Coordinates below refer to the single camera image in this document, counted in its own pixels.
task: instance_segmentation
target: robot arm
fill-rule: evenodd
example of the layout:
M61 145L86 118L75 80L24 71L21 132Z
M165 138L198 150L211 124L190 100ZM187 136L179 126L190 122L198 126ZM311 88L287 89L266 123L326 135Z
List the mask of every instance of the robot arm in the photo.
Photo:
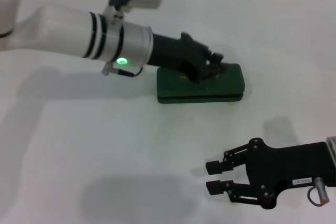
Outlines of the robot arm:
M27 20L15 23L20 0L0 0L0 51L35 49L106 62L103 74L137 74L118 68L128 65L141 72L145 65L169 68L200 82L225 70L222 55L189 35L172 39L150 27L124 21L133 8L158 8L162 0L110 0L103 15L69 7L41 7Z

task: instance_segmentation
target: black stripe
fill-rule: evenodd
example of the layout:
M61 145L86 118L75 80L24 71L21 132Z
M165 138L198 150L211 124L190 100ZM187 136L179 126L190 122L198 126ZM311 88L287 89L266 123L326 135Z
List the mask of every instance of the black stripe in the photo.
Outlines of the black stripe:
M9 31L9 32L7 32L7 33L5 33L5 34L0 34L0 39L5 38L5 37L11 35L12 32L13 32L13 30L11 30L11 31Z
M99 59L101 53L104 50L105 42L106 42L107 20L102 15L99 15L99 17L100 17L100 22L101 22L101 39L100 39L100 44L99 44L98 51L97 51L96 55L94 56L93 60Z
M112 62L115 62L117 60L117 58L119 57L123 45L124 45L124 26L122 26L121 29L120 29L118 47L117 47L116 53L115 53L115 55L112 59Z
M89 48L86 51L86 54L83 56L83 58L88 58L93 50L94 43L96 42L96 34L97 34L97 18L94 13L90 13L92 17L92 35L91 35L91 41L89 44Z
M218 98L218 99L224 99L224 98L240 98L242 97L242 94L229 94L229 95L195 95L190 97L160 97L162 100L171 100L171 99L179 99L179 100L186 100L186 99L211 99L211 98Z

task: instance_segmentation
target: metal pin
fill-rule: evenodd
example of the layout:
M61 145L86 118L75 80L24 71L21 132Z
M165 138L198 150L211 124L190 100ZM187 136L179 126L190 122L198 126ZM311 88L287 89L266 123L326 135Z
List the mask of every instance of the metal pin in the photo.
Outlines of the metal pin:
M326 187L325 184L323 182L322 178L316 178L314 180L315 183L315 187L317 189L317 192L319 193L319 197L320 197L320 202L322 205L325 205L327 203L329 203L329 197L326 191Z
M111 70L112 70L112 66L110 64L106 63L101 73L104 76L109 76L110 73L111 73Z

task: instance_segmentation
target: cable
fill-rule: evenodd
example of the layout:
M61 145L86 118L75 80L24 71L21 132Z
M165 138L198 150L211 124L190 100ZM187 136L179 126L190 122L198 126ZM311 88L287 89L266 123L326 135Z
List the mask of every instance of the cable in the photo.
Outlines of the cable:
M139 74L141 74L143 68L140 69L140 71L138 73L131 73L122 69L118 69L118 75L120 76L127 76L127 77L137 77Z
M310 201L310 203L312 203L312 204L313 204L314 206L316 206L316 207L323 207L323 206L324 206L323 204L317 204L317 203L315 203L315 202L310 198L310 193L311 193L311 191L313 191L314 189L316 189L316 186L313 186L313 187L309 188L308 193L307 193L308 200Z

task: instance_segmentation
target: small sticker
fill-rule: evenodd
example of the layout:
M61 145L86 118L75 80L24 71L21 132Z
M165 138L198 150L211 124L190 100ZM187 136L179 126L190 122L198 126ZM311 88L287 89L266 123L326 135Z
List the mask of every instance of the small sticker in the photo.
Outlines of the small sticker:
M293 185L295 186L295 185L309 184L312 182L313 182L312 178L301 178L293 180Z

